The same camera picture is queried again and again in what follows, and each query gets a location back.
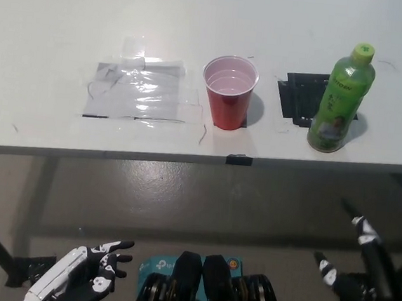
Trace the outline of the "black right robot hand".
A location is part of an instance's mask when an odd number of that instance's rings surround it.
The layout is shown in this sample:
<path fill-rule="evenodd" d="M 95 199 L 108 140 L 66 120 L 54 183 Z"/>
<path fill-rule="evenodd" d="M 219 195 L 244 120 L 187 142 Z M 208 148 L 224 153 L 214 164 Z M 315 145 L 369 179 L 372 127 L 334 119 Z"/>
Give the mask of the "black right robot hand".
<path fill-rule="evenodd" d="M 323 282 L 340 301 L 402 301 L 402 266 L 395 268 L 382 239 L 363 213 L 343 199 L 351 216 L 366 269 L 363 273 L 342 273 L 322 252 L 314 258 Z"/>

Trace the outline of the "white and black left hand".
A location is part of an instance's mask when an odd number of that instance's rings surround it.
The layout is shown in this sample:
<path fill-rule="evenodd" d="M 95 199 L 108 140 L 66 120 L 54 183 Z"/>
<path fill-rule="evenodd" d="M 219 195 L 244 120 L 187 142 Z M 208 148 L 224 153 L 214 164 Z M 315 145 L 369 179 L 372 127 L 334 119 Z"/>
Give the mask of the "white and black left hand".
<path fill-rule="evenodd" d="M 74 248 L 29 288 L 23 301 L 101 301 L 115 291 L 117 279 L 127 276 L 118 264 L 133 257 L 119 251 L 134 244 L 124 240 Z"/>

